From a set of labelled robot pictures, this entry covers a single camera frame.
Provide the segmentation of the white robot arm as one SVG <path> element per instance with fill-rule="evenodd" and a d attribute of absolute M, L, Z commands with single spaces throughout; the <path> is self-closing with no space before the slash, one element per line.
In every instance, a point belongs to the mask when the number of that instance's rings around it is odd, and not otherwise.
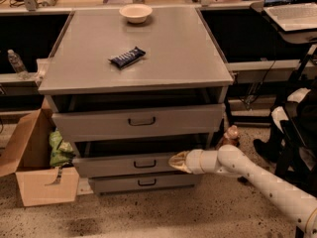
<path fill-rule="evenodd" d="M 317 238 L 317 198 L 252 162 L 239 148 L 224 145 L 218 150 L 183 151 L 169 165 L 193 174 L 243 177 L 304 232 Z"/>

